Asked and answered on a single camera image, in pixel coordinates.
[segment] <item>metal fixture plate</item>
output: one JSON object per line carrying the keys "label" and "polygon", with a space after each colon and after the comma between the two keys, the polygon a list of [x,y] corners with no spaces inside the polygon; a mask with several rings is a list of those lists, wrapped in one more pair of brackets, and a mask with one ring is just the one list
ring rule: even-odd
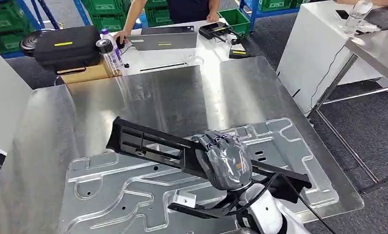
{"label": "metal fixture plate", "polygon": [[[308,174],[313,187],[303,197],[312,207],[336,203],[339,197],[297,128],[288,118],[223,131],[237,134],[255,160]],[[149,147],[177,154],[166,146]],[[168,166],[114,152],[71,162],[61,208],[60,234],[224,233],[236,229],[232,217],[200,219],[167,208],[176,190],[212,205],[225,196],[204,179]],[[302,202],[284,202],[294,213],[307,210]]]}

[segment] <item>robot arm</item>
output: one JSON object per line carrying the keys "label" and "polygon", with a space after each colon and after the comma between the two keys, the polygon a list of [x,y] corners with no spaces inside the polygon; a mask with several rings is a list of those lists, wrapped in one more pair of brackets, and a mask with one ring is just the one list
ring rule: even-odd
{"label": "robot arm", "polygon": [[[206,157],[210,165],[203,166],[211,184],[220,190],[239,190],[251,182],[251,155],[237,136],[223,135],[217,131],[206,131],[198,141],[207,149]],[[264,185],[254,183],[243,191],[239,204],[250,203],[264,189]],[[262,234],[308,234],[303,223],[286,208],[269,190],[251,204],[248,213]],[[244,226],[252,228],[247,218],[242,218]]]}
{"label": "robot arm", "polygon": [[[240,203],[247,204],[263,188],[262,184],[253,184],[241,195]],[[285,207],[280,200],[273,198],[268,190],[248,208],[248,212],[262,234],[309,234],[300,218]],[[252,228],[246,218],[242,219],[244,226]]]}

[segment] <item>smartphone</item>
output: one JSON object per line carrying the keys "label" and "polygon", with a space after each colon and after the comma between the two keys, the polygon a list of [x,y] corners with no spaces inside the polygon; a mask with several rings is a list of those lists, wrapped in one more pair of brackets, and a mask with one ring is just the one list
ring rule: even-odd
{"label": "smartphone", "polygon": [[345,10],[336,10],[336,13],[343,20],[347,20],[349,18],[349,14]]}

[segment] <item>plastic bottle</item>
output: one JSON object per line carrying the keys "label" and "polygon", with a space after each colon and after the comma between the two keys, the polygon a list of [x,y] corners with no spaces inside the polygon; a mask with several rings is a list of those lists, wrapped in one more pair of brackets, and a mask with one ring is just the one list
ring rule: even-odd
{"label": "plastic bottle", "polygon": [[101,39],[96,42],[104,62],[104,67],[109,77],[119,77],[122,75],[119,57],[113,50],[112,42],[108,39]]}
{"label": "plastic bottle", "polygon": [[349,18],[343,27],[343,32],[346,34],[353,34],[359,27],[361,21],[366,17],[372,9],[373,4],[367,0],[360,0],[353,6],[349,13]]}
{"label": "plastic bottle", "polygon": [[121,51],[119,50],[118,48],[118,45],[116,44],[116,41],[113,39],[113,36],[109,34],[109,31],[105,28],[103,28],[101,30],[101,33],[102,33],[102,39],[108,39],[112,45],[113,45],[113,50],[115,51],[115,53],[118,55],[118,58],[119,58],[119,63],[121,65],[123,65],[122,63],[122,59],[121,59]]}

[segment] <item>stainless steel table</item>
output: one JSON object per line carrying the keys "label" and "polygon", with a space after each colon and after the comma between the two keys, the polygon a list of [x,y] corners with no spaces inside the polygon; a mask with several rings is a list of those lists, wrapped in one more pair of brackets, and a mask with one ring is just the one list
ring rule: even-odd
{"label": "stainless steel table", "polygon": [[319,117],[332,130],[332,132],[337,136],[337,138],[344,145],[344,147],[349,151],[349,153],[360,164],[360,166],[364,169],[367,175],[372,179],[373,184],[362,189],[362,192],[368,193],[388,184],[388,177],[382,180],[379,180],[374,175],[374,173],[369,169],[369,167],[362,161],[362,159],[358,156],[358,154],[354,151],[354,149],[345,141],[345,139],[340,135],[340,133],[334,128],[334,126],[330,123],[330,121],[320,111],[319,108],[324,104],[329,104],[333,102],[338,102],[338,101],[343,101],[343,100],[348,100],[352,98],[357,98],[361,96],[388,91],[388,87],[385,87],[385,88],[380,88],[377,90],[365,92],[365,93],[350,96],[350,97],[327,100],[330,94],[338,85],[338,83],[341,81],[343,76],[345,76],[345,74],[348,72],[349,68],[355,63],[357,58],[362,58],[371,67],[376,69],[379,73],[381,73],[381,75],[383,75],[385,78],[388,79],[388,30],[351,37],[346,41],[345,47],[351,51],[345,65],[341,68],[341,71],[336,76],[336,78],[331,83],[331,85],[323,93],[323,95],[321,96],[321,98],[319,99],[315,107],[312,109],[308,117],[310,117],[314,112],[316,112],[319,115]]}
{"label": "stainless steel table", "polygon": [[[364,206],[266,59],[255,57],[201,72],[185,67],[35,90],[0,173],[0,234],[58,232],[67,167],[106,152],[116,116],[181,137],[287,117],[339,194],[339,202],[316,209],[319,215]],[[212,221],[206,225],[218,230]]]}

